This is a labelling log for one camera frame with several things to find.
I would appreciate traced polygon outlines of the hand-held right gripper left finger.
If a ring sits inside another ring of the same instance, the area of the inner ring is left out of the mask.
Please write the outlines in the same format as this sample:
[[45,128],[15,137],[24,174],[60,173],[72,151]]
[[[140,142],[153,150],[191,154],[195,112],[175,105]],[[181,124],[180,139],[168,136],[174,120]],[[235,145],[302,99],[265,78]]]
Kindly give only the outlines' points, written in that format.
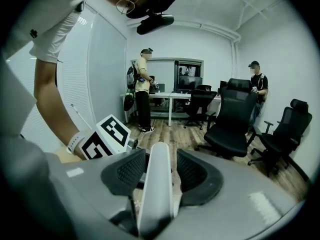
[[76,240],[139,240],[133,192],[145,171],[144,149],[71,163],[45,157]]

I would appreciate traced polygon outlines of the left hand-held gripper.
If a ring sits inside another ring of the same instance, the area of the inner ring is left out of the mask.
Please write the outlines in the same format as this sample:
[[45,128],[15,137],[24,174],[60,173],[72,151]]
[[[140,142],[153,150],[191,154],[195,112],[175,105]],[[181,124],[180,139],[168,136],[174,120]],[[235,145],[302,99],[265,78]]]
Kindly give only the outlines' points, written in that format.
[[137,148],[138,140],[130,135],[131,130],[110,114],[93,127],[79,147],[86,160],[117,155]]

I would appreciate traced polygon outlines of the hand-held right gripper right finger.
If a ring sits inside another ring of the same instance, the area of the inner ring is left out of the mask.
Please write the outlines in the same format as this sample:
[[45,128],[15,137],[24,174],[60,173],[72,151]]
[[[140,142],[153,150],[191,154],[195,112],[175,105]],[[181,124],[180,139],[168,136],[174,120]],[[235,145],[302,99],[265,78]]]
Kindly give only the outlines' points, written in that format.
[[162,240],[264,240],[299,204],[257,170],[192,150],[177,151],[182,196]]

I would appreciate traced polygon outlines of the person's left forearm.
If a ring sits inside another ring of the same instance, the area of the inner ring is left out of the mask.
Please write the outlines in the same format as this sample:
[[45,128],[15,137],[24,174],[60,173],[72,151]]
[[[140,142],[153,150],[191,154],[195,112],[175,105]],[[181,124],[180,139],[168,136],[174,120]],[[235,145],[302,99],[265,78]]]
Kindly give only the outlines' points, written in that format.
[[47,126],[67,146],[79,130],[70,118],[56,86],[56,67],[56,63],[36,60],[33,95]]

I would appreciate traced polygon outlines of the white wristwatch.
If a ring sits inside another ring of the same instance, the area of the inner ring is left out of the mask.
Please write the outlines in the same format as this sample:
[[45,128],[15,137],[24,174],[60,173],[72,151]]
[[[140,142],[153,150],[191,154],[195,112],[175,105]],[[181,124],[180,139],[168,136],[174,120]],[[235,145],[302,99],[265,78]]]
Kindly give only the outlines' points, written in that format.
[[75,149],[78,146],[78,144],[86,137],[86,134],[82,131],[76,133],[69,141],[67,147],[67,150],[70,154],[75,154]]

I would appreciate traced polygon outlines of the black green bag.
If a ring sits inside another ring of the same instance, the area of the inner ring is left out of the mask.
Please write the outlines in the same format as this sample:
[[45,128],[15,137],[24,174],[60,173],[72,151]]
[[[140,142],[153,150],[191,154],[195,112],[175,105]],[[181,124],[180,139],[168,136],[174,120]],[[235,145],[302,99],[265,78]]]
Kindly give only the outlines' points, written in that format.
[[128,112],[135,103],[135,90],[133,88],[127,88],[124,102],[123,102],[123,109],[125,112]]

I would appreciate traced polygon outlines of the black office chair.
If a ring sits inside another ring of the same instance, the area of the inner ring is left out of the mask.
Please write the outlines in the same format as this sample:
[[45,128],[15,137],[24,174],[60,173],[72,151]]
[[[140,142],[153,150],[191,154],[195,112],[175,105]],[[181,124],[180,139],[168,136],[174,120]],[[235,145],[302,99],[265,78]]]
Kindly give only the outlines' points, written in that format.
[[244,158],[248,152],[246,133],[251,113],[256,106],[257,94],[252,91],[252,83],[247,79],[229,79],[220,91],[220,110],[213,118],[209,116],[204,140],[208,145],[199,144],[194,149],[206,149],[225,159]]
[[189,105],[186,104],[184,106],[184,111],[188,115],[188,118],[183,126],[184,129],[186,129],[191,123],[198,125],[200,130],[203,129],[203,123],[209,116],[207,114],[208,106],[214,100],[217,94],[217,91],[204,89],[194,89],[191,91]]
[[250,153],[258,153],[260,157],[251,159],[247,165],[263,162],[266,175],[269,176],[271,169],[274,169],[274,173],[278,174],[280,169],[277,163],[279,159],[283,159],[285,162],[284,168],[287,169],[289,167],[288,157],[300,145],[303,134],[311,120],[312,114],[309,113],[308,103],[293,99],[290,106],[284,109],[282,118],[278,121],[278,126],[272,134],[269,133],[269,128],[273,124],[269,121],[264,121],[267,124],[265,132],[261,132],[258,127],[254,126],[249,142],[251,143],[255,137],[258,137],[265,150],[260,151],[253,148]]

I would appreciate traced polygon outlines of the white office desk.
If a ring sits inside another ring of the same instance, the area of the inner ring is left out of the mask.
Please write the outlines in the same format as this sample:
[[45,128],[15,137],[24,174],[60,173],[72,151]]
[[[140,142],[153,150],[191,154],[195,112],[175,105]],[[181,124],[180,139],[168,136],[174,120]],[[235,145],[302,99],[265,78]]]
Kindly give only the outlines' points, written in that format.
[[[121,94],[120,95],[122,97],[122,101],[125,101],[125,94]],[[171,127],[172,125],[172,110],[173,110],[173,100],[174,99],[183,99],[183,100],[188,100],[191,98],[191,94],[188,93],[175,93],[175,92],[158,92],[158,93],[153,93],[153,94],[149,94],[150,98],[158,98],[158,99],[168,99],[169,100],[169,112],[168,112],[168,126]],[[220,97],[215,97],[213,99],[214,102],[219,102],[219,106],[220,106],[220,102],[221,102],[221,98]],[[129,111],[125,111],[124,112],[125,115],[125,122],[128,123],[129,119],[130,119],[130,113]]]

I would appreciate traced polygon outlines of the black computer monitor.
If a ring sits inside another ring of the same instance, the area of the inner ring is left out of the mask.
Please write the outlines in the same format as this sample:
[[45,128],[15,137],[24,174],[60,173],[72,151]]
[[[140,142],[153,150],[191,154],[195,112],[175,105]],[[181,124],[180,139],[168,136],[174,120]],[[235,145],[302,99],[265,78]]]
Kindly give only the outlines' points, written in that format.
[[203,83],[199,76],[180,75],[178,78],[177,93],[190,94],[197,86]]

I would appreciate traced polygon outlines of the person's white shirt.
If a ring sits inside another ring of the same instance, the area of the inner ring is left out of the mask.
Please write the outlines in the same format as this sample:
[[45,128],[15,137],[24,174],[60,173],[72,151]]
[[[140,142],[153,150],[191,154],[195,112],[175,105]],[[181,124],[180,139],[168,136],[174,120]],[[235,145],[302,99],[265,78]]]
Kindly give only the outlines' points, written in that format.
[[32,0],[10,30],[2,48],[10,58],[29,42],[29,53],[37,59],[56,63],[63,43],[87,0]]

